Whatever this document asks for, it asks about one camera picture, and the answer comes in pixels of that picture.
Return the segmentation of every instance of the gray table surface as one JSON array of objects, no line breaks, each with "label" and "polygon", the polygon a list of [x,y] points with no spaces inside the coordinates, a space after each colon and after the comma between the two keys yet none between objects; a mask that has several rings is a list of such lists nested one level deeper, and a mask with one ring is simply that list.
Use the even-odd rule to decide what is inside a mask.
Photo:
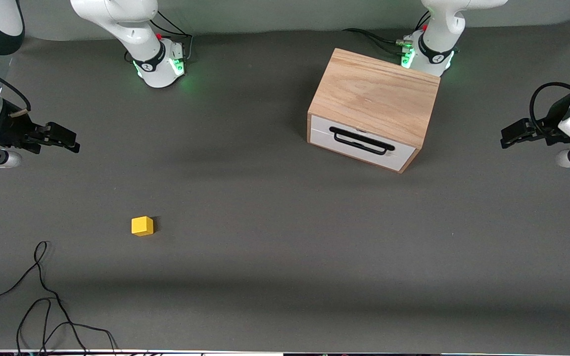
[{"label": "gray table surface", "polygon": [[[0,292],[46,239],[49,286],[124,349],[570,354],[563,147],[498,142],[570,83],[570,23],[468,29],[403,175],[305,142],[335,47],[383,58],[347,32],[200,36],[151,89],[118,41],[27,42],[9,80],[82,151],[0,171]],[[152,237],[130,234],[143,215]],[[0,302],[0,349],[43,295],[33,274]]]}]

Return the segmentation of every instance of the wooden top panel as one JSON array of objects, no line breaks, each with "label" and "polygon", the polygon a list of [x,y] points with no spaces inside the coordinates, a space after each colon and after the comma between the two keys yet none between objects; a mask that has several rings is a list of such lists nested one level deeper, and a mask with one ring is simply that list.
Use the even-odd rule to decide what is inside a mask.
[{"label": "wooden top panel", "polygon": [[439,77],[336,48],[309,112],[420,148]]}]

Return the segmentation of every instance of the yellow cube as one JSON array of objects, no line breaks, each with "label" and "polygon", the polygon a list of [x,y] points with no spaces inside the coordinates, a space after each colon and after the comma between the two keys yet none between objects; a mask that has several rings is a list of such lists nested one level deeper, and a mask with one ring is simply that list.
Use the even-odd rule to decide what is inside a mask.
[{"label": "yellow cube", "polygon": [[131,219],[131,233],[136,236],[147,236],[153,233],[153,219],[148,216]]}]

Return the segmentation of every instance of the black handle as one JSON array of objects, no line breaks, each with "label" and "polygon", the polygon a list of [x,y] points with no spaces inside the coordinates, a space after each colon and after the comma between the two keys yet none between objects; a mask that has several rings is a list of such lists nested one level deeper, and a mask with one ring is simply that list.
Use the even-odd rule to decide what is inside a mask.
[{"label": "black handle", "polygon": [[[351,132],[344,130],[344,129],[335,128],[334,126],[330,127],[329,131],[331,131],[333,133],[333,139],[337,140],[337,142],[340,142],[343,144],[348,144],[349,146],[353,146],[355,148],[363,149],[364,151],[375,153],[376,155],[383,156],[384,154],[386,154],[387,151],[394,151],[395,150],[395,146],[393,146],[392,144],[384,143],[384,142],[378,141],[376,139],[372,139],[372,138],[369,138],[366,136],[358,135],[357,133],[351,133]],[[364,146],[361,143],[351,142],[350,140],[341,139],[340,137],[337,137],[338,135],[342,135],[342,136],[348,137],[350,139],[360,140],[361,142],[373,145],[375,147],[379,147],[383,151],[377,151],[377,149],[372,149],[370,147]]]}]

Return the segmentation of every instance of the white drawer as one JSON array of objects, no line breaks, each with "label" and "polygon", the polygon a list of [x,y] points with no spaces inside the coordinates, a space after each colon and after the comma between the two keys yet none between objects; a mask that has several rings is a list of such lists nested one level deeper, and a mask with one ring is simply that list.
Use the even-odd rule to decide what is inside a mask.
[{"label": "white drawer", "polygon": [[312,144],[394,171],[400,171],[415,151],[414,147],[315,115],[312,115],[311,126]]}]

